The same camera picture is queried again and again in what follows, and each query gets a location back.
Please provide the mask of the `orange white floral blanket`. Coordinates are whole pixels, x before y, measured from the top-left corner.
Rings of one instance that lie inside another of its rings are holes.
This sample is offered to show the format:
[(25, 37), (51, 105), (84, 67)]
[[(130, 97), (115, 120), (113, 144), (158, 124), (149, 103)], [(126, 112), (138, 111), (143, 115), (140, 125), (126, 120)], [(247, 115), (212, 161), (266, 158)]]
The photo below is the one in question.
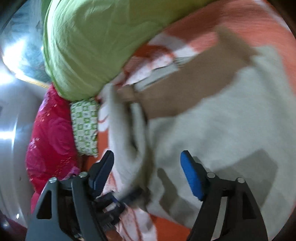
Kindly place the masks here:
[[(229, 30), (252, 47), (272, 45), (282, 58), (288, 83), (295, 94), (295, 38), (263, 1), (217, 1), (172, 24), (139, 48), (111, 85), (121, 90), (145, 79), (167, 76), (169, 65), (182, 65), (215, 46), (219, 41), (219, 28)], [(102, 102), (98, 143), (101, 152), (105, 152), (111, 149), (108, 110), (103, 96)], [(104, 187), (104, 192), (111, 190), (121, 192), (115, 168)], [(165, 240), (170, 237), (183, 240), (188, 228), (136, 207), (123, 216), (119, 232), (125, 240)]]

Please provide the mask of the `red rose quilt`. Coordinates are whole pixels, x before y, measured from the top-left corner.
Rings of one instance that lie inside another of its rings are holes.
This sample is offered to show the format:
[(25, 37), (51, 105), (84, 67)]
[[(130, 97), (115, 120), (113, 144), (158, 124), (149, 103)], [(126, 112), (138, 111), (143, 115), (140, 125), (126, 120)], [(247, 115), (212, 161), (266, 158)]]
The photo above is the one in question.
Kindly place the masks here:
[(47, 90), (37, 112), (25, 163), (34, 188), (31, 212), (50, 178), (65, 180), (80, 172), (70, 105), (59, 96), (53, 85)]

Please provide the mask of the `green white patterned pillow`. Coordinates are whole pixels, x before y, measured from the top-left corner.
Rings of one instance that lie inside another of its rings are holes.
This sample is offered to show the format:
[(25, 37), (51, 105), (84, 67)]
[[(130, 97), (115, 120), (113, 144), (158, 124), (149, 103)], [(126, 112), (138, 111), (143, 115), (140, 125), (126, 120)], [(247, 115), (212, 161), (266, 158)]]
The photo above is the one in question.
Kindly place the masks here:
[(98, 156), (98, 108), (94, 97), (70, 104), (74, 142), (80, 155)]

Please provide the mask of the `grey knitted sweater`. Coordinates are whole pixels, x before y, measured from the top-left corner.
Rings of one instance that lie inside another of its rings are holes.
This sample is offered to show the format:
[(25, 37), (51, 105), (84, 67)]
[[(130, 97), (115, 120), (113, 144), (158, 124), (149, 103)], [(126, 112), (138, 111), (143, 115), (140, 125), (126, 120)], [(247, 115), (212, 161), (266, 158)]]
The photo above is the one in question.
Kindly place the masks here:
[(295, 204), (295, 94), (272, 45), (225, 28), (217, 37), (165, 77), (105, 86), (118, 189), (140, 186), (140, 210), (192, 227), (202, 204), (180, 164), (188, 150), (207, 171), (247, 181), (273, 238)]

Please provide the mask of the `green duvet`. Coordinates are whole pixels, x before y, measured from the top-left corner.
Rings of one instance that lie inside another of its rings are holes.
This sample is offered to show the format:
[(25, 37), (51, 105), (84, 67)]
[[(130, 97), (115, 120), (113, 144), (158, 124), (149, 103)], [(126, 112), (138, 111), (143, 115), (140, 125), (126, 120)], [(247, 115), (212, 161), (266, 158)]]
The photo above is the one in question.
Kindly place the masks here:
[(145, 42), (207, 1), (51, 1), (45, 69), (60, 97), (95, 96)]

